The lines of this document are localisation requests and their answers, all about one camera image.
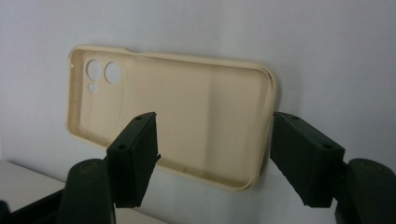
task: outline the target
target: white background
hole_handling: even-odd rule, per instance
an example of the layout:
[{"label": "white background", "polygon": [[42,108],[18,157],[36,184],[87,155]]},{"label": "white background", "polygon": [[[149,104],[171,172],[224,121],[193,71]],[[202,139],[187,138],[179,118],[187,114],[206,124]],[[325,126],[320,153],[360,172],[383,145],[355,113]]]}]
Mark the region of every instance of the white background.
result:
[{"label": "white background", "polygon": [[[65,180],[73,164],[105,156],[64,127],[78,44],[263,63],[278,80],[276,110],[329,135],[346,161],[396,170],[394,0],[0,0],[3,159]],[[304,207],[270,160],[236,193],[156,169],[140,211],[171,223],[335,222],[333,207]]]}]

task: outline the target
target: beige phone case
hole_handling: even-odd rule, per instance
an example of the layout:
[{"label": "beige phone case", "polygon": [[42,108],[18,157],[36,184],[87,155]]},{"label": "beige phone case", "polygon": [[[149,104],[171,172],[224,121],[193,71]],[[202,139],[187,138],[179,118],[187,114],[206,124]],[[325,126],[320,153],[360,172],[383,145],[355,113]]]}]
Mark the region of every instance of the beige phone case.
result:
[{"label": "beige phone case", "polygon": [[260,175],[276,80],[256,63],[77,46],[69,55],[67,130],[106,149],[155,111],[158,167],[223,189]]}]

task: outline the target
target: white surface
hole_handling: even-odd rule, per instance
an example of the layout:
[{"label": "white surface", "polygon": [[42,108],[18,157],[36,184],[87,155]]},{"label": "white surface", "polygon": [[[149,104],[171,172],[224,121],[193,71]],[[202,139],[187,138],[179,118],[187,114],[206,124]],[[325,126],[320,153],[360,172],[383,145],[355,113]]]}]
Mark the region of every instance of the white surface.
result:
[{"label": "white surface", "polygon": [[[195,54],[266,64],[277,110],[346,148],[396,169],[396,2],[0,0],[2,156],[65,179],[105,152],[64,128],[67,54],[77,44]],[[243,193],[155,171],[143,207],[171,223],[334,223],[304,207],[268,161]]]},{"label": "white surface", "polygon": [[0,160],[0,200],[10,212],[34,203],[64,188],[64,183],[31,170]]},{"label": "white surface", "polygon": [[[10,212],[34,203],[64,187],[64,183],[8,161],[0,160],[0,200]],[[116,209],[117,223],[164,224],[132,209]]]}]

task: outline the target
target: white wall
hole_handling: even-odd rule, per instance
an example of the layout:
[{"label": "white wall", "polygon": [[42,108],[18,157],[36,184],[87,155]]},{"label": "white wall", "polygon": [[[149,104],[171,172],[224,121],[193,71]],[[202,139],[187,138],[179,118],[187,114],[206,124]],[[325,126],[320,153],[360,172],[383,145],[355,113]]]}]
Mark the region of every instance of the white wall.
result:
[{"label": "white wall", "polygon": [[[64,128],[67,55],[77,44],[251,60],[279,83],[277,110],[396,170],[394,0],[0,0],[3,158],[65,180],[105,152]],[[304,207],[268,161],[246,192],[156,170],[142,211],[172,223],[334,223]]]}]

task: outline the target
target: screw hole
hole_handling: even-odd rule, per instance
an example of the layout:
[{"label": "screw hole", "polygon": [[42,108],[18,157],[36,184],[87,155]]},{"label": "screw hole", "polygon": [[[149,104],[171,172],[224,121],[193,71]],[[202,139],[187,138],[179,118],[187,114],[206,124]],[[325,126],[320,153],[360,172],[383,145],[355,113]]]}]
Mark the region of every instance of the screw hole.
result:
[{"label": "screw hole", "polygon": [[87,173],[90,173],[91,171],[93,171],[94,169],[96,169],[97,167],[98,167],[98,164],[96,162],[90,161],[90,162],[80,165],[78,167],[78,169],[79,169],[80,173],[87,174]]},{"label": "screw hole", "polygon": [[361,161],[361,166],[366,169],[372,170],[372,171],[381,171],[382,170],[382,168],[380,166],[378,166],[372,162],[368,162],[368,161]]},{"label": "screw hole", "polygon": [[324,148],[332,148],[332,146],[330,146],[329,144],[323,144],[322,145]]}]

